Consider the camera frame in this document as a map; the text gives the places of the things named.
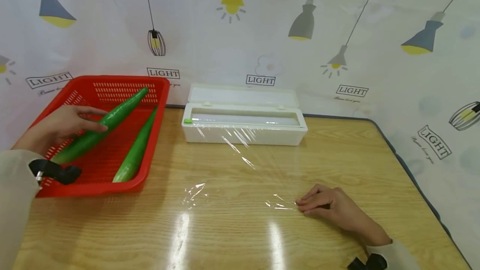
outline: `white plastic box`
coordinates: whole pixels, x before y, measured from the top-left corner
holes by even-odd
[[[188,101],[189,143],[298,146],[308,131],[293,90],[193,84]]]

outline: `wooden table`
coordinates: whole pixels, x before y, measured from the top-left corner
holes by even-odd
[[[167,110],[145,189],[35,200],[15,269],[346,269],[355,239],[303,216],[315,183],[341,186],[422,270],[468,269],[375,126],[307,118],[299,147],[187,144]]]

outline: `wrist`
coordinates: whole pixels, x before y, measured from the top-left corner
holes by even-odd
[[[50,134],[41,132],[35,127],[30,128],[20,137],[19,141],[12,147],[13,150],[28,150],[45,156],[51,145]]]
[[[392,244],[392,239],[386,233],[382,226],[371,220],[366,226],[358,231],[359,236],[367,246],[379,247]]]

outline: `white sleeve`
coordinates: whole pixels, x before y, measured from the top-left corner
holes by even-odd
[[[392,244],[378,247],[367,246],[370,254],[381,255],[387,262],[388,270],[420,270],[420,266],[408,249],[397,240]]]
[[[0,269],[13,268],[22,245],[30,204],[39,190],[28,164],[43,158],[27,150],[0,152]]]

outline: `cucumber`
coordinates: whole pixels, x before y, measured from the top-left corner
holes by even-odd
[[[150,132],[152,130],[153,121],[156,114],[157,108],[153,110],[147,122],[145,122],[142,129],[140,129],[137,138],[128,151],[123,163],[120,165],[117,174],[113,178],[114,183],[129,181],[136,175],[138,168],[140,168],[140,164],[142,163],[145,149],[147,148],[148,138],[150,137]]]
[[[133,109],[135,109],[147,93],[147,87],[141,89],[135,95],[125,100],[105,115],[99,123],[108,127],[107,131],[101,133],[86,131],[84,134],[73,140],[72,143],[67,145],[62,151],[52,157],[51,161],[63,165],[76,160],[87,151],[91,150],[96,144],[100,143],[101,140],[107,137],[107,135],[110,134],[110,132],[113,131],[123,120],[125,120],[128,115],[130,115]]]

